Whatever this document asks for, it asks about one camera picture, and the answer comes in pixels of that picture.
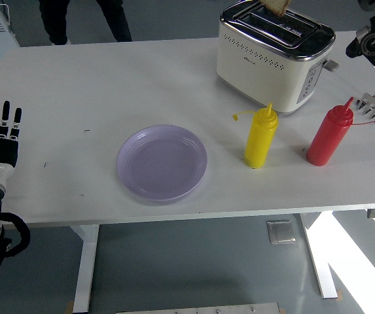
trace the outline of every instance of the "mustard bottle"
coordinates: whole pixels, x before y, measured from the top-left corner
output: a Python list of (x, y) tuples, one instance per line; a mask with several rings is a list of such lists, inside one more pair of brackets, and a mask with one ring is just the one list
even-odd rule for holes
[(266, 161), (279, 120), (276, 112), (272, 110), (272, 103), (257, 112), (243, 111), (232, 117), (236, 121), (238, 120), (237, 115), (243, 113), (254, 113), (245, 147), (244, 163), (251, 168), (260, 168)]

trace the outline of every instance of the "gray floor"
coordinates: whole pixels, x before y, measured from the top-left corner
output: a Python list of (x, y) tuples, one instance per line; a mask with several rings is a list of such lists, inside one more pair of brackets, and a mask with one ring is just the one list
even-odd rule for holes
[[(127, 0), (135, 41), (216, 37), (219, 14), (235, 1)], [(20, 46), (49, 45), (37, 0), (5, 0)], [(291, 8), (356, 30), (374, 13), (356, 0), (294, 0)], [(94, 0), (71, 0), (73, 44), (114, 41)], [(335, 217), (375, 265), (375, 222), (365, 211)], [(267, 220), (292, 221), (294, 245), (271, 245)], [(26, 251), (0, 269), (0, 313), (69, 313), (82, 241), (70, 228), (32, 229)], [(92, 313), (278, 302), (286, 313), (363, 313), (335, 273), (339, 300), (322, 300), (299, 218), (242, 217), (102, 226)]]

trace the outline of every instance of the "ketchup bottle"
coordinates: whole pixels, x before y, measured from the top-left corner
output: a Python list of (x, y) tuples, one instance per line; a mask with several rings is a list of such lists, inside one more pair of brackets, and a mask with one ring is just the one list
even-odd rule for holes
[(353, 124), (350, 105), (353, 97), (345, 105), (335, 106), (324, 118), (306, 153), (306, 159), (315, 166), (323, 166), (329, 160), (343, 137)]

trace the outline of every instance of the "person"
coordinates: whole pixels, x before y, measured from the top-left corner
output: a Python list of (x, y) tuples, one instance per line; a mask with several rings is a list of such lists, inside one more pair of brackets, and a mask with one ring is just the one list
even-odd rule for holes
[[(69, 44), (66, 32), (66, 15), (70, 0), (39, 0), (39, 9), (50, 42), (55, 45)], [(123, 10), (123, 0), (96, 0), (107, 24), (118, 42), (132, 41), (128, 21)]]

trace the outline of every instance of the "toast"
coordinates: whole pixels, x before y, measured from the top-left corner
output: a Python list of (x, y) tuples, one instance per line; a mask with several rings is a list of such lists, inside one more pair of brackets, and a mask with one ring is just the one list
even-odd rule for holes
[(291, 0), (260, 0), (260, 2), (275, 15), (282, 17)]

